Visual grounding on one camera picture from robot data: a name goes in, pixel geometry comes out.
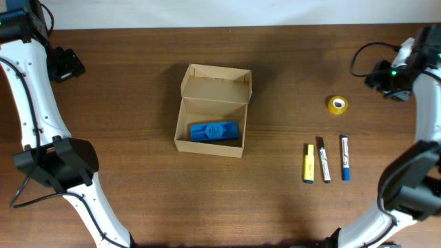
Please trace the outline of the yellow tape roll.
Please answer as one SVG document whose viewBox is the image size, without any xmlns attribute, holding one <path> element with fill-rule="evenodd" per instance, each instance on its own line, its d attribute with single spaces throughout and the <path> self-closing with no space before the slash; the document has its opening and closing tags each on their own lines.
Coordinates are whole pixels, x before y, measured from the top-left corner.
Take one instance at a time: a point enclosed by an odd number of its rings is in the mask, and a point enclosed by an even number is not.
<svg viewBox="0 0 441 248">
<path fill-rule="evenodd" d="M 327 107 L 332 114 L 343 114 L 349 107 L 349 103 L 344 97 L 334 96 L 329 100 Z"/>
</svg>

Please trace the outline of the blue white marker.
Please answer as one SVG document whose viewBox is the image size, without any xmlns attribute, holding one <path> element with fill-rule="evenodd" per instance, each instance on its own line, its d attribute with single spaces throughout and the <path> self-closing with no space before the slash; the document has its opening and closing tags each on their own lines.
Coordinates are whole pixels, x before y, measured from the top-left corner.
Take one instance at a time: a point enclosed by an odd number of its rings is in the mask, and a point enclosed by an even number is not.
<svg viewBox="0 0 441 248">
<path fill-rule="evenodd" d="M 348 146 L 348 138 L 343 135 L 341 137 L 342 144 L 342 178 L 344 181 L 349 182 L 350 178 L 350 167 L 349 167 L 349 146 Z"/>
</svg>

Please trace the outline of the black white marker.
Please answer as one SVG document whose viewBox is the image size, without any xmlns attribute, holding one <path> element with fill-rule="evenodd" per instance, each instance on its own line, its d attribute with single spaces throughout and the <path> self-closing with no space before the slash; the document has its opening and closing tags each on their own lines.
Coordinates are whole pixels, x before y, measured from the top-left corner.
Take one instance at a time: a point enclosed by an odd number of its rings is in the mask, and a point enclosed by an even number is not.
<svg viewBox="0 0 441 248">
<path fill-rule="evenodd" d="M 317 141 L 319 146 L 320 162 L 322 165 L 323 180 L 325 183 L 330 183 L 331 176 L 329 172 L 329 165 L 327 161 L 327 153 L 325 149 L 324 140 L 322 137 L 317 136 Z"/>
</svg>

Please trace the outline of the yellow highlighter marker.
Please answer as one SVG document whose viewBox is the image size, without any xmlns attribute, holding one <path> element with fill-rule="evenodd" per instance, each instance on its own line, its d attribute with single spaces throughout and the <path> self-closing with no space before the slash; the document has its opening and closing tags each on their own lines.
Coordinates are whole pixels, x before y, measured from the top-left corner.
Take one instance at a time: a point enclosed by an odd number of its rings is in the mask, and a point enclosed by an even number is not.
<svg viewBox="0 0 441 248">
<path fill-rule="evenodd" d="M 304 176 L 305 183 L 314 183 L 314 146 L 312 144 L 305 145 L 305 159 L 304 159 Z"/>
</svg>

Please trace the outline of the brown cardboard box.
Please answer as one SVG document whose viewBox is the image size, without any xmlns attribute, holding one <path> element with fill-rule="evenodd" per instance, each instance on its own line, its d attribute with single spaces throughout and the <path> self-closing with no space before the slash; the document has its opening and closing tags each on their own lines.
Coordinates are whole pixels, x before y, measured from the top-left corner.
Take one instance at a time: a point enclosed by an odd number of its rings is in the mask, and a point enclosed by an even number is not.
<svg viewBox="0 0 441 248">
<path fill-rule="evenodd" d="M 242 157 L 251 97 L 251 70 L 190 64 L 181 82 L 181 106 L 174 135 L 177 150 Z M 237 139 L 205 143 L 191 139 L 191 126 L 226 121 L 238 124 Z"/>
</svg>

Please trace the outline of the blue plastic case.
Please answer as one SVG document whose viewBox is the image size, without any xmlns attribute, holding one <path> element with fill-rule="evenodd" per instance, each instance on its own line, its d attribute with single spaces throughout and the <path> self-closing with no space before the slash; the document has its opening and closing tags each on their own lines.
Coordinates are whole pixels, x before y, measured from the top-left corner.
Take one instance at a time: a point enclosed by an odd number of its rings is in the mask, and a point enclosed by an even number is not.
<svg viewBox="0 0 441 248">
<path fill-rule="evenodd" d="M 239 139 L 238 123 L 227 121 L 192 125 L 190 138 L 199 143 L 236 140 Z"/>
</svg>

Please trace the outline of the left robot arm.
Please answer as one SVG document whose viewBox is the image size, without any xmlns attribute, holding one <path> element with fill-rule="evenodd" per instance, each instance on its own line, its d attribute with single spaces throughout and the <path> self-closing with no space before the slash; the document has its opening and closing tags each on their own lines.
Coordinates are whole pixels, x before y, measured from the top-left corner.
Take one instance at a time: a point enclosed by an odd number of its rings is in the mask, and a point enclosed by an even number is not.
<svg viewBox="0 0 441 248">
<path fill-rule="evenodd" d="M 135 247 L 119 222 L 99 181 L 99 160 L 89 141 L 72 138 L 51 83 L 85 72 L 73 50 L 50 45 L 54 21 L 40 1 L 1 2 L 1 68 L 8 80 L 21 126 L 22 152 L 13 156 L 25 174 L 10 202 L 13 209 L 63 197 L 75 208 L 97 247 Z M 17 200 L 30 180 L 54 190 L 25 203 Z"/>
</svg>

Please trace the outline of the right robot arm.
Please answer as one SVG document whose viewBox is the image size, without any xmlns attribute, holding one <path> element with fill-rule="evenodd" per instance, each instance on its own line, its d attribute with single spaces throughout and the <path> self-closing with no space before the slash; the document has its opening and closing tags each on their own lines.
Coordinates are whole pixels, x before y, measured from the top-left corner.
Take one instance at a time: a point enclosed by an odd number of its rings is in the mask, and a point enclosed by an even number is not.
<svg viewBox="0 0 441 248">
<path fill-rule="evenodd" d="M 390 247 L 400 230 L 440 216 L 440 180 L 429 172 L 440 168 L 440 25 L 428 25 L 415 37 L 391 46 L 392 62 L 376 63 L 361 74 L 365 85 L 385 99 L 416 99 L 415 143 L 382 173 L 378 196 L 354 223 L 303 247 Z"/>
</svg>

